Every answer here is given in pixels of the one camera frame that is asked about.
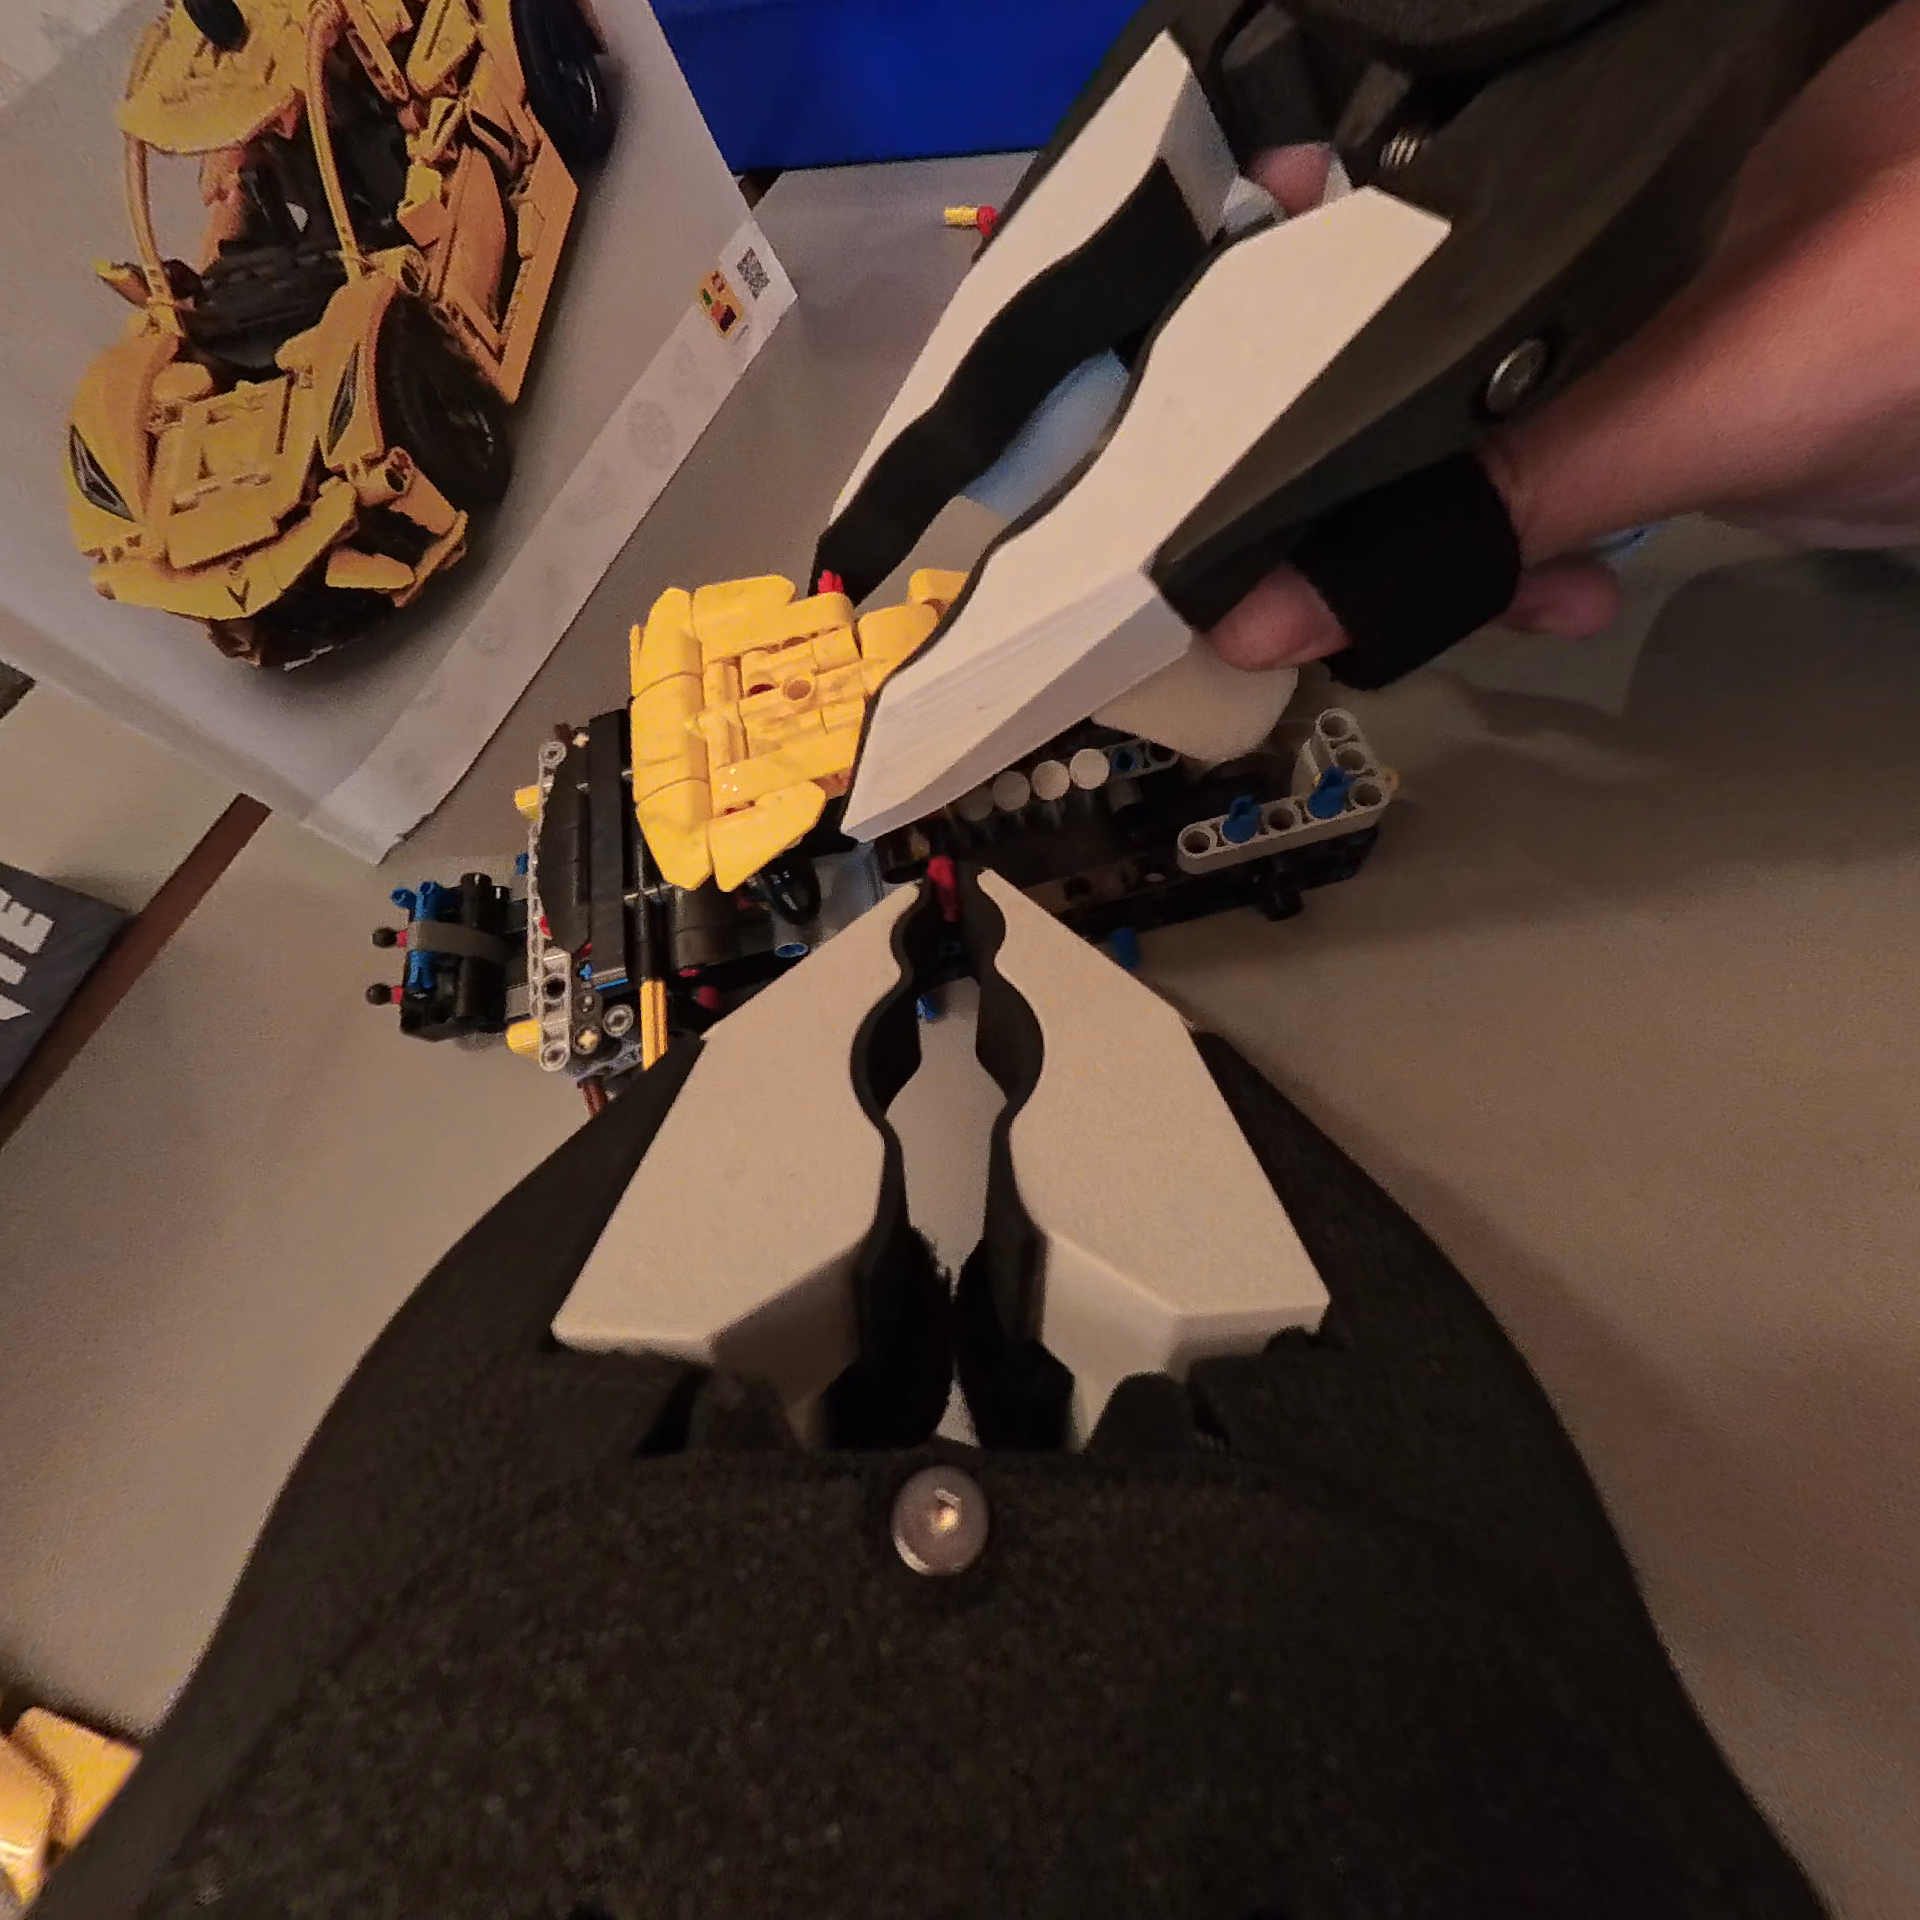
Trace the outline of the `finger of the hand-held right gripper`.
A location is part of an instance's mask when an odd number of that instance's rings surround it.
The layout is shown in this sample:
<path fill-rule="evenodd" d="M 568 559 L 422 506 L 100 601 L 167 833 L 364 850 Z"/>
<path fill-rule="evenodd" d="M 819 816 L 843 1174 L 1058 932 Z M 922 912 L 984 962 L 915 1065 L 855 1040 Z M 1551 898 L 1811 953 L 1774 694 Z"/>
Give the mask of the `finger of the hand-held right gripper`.
<path fill-rule="evenodd" d="M 1138 335 L 1226 225 L 1229 32 L 1125 32 L 1030 162 L 858 457 L 820 571 L 874 593 L 1088 360 Z"/>
<path fill-rule="evenodd" d="M 1164 545 L 1447 239 L 1440 216 L 1363 185 L 1223 247 L 1102 448 L 884 681 L 843 828 L 911 826 L 1176 664 L 1194 625 L 1149 576 Z"/>

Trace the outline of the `black brick car chassis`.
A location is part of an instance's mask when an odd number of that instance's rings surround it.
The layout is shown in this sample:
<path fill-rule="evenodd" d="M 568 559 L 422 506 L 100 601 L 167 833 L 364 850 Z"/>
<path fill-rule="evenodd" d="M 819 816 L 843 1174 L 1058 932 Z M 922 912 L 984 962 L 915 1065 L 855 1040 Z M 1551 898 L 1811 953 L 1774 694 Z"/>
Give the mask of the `black brick car chassis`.
<path fill-rule="evenodd" d="M 541 746 L 509 874 L 394 889 L 370 932 L 391 972 L 365 1001 L 407 1040 L 503 1044 L 597 1110 L 909 883 L 956 920 L 958 867 L 994 874 L 1135 970 L 1146 932 L 1299 916 L 1359 872 L 1400 792 L 1340 707 L 1219 764 L 1084 726 L 878 844 L 846 836 L 835 802 L 738 888 L 684 889 L 642 844 L 628 731 L 603 711 Z"/>

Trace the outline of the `yellow brick hood panel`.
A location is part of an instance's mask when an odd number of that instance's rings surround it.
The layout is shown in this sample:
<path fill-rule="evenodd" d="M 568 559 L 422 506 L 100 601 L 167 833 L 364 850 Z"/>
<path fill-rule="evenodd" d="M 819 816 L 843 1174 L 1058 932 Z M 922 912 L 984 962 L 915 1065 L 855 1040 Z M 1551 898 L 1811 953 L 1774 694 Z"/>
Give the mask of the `yellow brick hood panel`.
<path fill-rule="evenodd" d="M 733 891 L 848 793 L 869 702 L 935 633 L 958 569 L 858 616 L 784 576 L 669 587 L 630 632 L 630 792 L 658 876 Z"/>

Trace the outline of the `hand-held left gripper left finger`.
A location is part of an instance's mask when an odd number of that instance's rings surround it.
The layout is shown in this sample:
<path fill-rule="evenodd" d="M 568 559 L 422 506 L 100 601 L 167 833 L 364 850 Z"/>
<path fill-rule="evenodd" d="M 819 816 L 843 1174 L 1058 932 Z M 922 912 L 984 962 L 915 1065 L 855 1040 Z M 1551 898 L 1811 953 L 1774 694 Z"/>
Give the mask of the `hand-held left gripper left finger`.
<path fill-rule="evenodd" d="M 886 1120 L 922 1068 L 922 888 L 716 1024 L 551 1326 L 816 1407 L 827 1443 L 922 1443 L 922 1234 Z"/>

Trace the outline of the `blue plastic bin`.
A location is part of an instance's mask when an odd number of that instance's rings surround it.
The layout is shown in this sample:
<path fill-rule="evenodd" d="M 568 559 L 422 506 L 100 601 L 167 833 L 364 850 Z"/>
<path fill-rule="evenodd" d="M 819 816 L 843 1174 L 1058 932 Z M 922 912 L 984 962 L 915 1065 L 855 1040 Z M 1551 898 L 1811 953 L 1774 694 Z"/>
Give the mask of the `blue plastic bin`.
<path fill-rule="evenodd" d="M 1138 3 L 653 3 L 741 177 L 1045 146 Z"/>

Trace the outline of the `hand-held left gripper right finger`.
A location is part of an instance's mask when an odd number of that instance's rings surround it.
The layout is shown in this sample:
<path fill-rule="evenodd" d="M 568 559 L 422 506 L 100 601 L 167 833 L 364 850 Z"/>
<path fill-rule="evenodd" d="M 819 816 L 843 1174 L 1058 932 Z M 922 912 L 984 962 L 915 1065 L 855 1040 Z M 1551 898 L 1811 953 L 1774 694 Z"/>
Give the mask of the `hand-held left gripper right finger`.
<path fill-rule="evenodd" d="M 1000 1095 L 972 1257 L 979 1443 L 1067 1449 L 1130 1379 L 1316 1332 L 1328 1287 L 1188 1024 L 987 872 L 972 968 Z"/>

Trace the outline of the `grey desk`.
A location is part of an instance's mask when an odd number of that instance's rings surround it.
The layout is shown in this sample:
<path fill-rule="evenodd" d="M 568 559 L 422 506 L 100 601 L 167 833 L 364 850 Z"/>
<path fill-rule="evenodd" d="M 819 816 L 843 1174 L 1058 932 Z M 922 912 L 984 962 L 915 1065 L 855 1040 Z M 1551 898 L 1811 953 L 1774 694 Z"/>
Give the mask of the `grey desk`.
<path fill-rule="evenodd" d="M 372 1335 L 582 1120 L 364 1003 L 516 846 L 664 585 L 798 571 L 1022 158 L 780 179 L 798 306 L 394 864 L 269 818 L 5 1145 L 5 1679 L 141 1736 Z M 1836 1916 L 1916 1916 L 1916 569 L 1678 521 L 1584 643 L 1350 707 L 1399 776 L 1299 920 L 1143 937 L 1476 1284 Z"/>

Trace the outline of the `person's right hand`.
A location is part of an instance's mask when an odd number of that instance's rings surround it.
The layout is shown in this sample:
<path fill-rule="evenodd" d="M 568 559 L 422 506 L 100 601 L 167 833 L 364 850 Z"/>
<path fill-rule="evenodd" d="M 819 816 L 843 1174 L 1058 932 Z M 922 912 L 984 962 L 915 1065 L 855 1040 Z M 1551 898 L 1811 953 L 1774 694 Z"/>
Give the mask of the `person's right hand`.
<path fill-rule="evenodd" d="M 1918 6 L 1887 6 L 1751 151 L 1712 257 L 1632 340 L 1479 447 L 1525 569 L 1494 620 L 1589 639 L 1599 540 L 1707 515 L 1916 546 Z"/>

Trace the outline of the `dark toy car box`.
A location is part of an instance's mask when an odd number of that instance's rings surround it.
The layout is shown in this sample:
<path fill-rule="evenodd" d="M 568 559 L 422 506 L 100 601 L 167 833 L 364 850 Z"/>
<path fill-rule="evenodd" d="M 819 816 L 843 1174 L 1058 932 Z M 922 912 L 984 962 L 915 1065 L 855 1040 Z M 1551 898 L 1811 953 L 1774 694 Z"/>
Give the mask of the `dark toy car box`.
<path fill-rule="evenodd" d="M 130 920 L 120 905 L 3 864 L 3 1091 Z"/>

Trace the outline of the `flat yellow brick panel assembly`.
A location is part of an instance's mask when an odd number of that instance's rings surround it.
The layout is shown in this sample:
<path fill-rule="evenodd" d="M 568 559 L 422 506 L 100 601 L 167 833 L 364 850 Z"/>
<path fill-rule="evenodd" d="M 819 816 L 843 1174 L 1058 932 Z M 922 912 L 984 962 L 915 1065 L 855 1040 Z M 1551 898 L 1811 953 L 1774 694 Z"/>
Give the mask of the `flat yellow brick panel assembly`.
<path fill-rule="evenodd" d="M 3 1732 L 3 1916 L 24 1916 L 50 1873 L 126 1785 L 136 1744 L 46 1707 Z"/>

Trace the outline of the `instruction booklet with car picture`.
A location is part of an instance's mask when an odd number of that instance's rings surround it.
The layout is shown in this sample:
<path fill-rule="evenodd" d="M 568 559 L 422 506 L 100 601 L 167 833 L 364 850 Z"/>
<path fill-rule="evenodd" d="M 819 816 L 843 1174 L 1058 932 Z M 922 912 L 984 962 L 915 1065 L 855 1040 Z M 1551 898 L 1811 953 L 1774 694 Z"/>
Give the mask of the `instruction booklet with car picture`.
<path fill-rule="evenodd" d="M 504 723 L 796 303 L 646 6 L 582 6 L 615 129 L 511 407 L 514 473 L 445 585 L 292 673 L 88 584 L 63 425 L 132 306 L 112 110 L 160 6 L 5 6 L 5 665 L 359 857 L 437 810 Z"/>

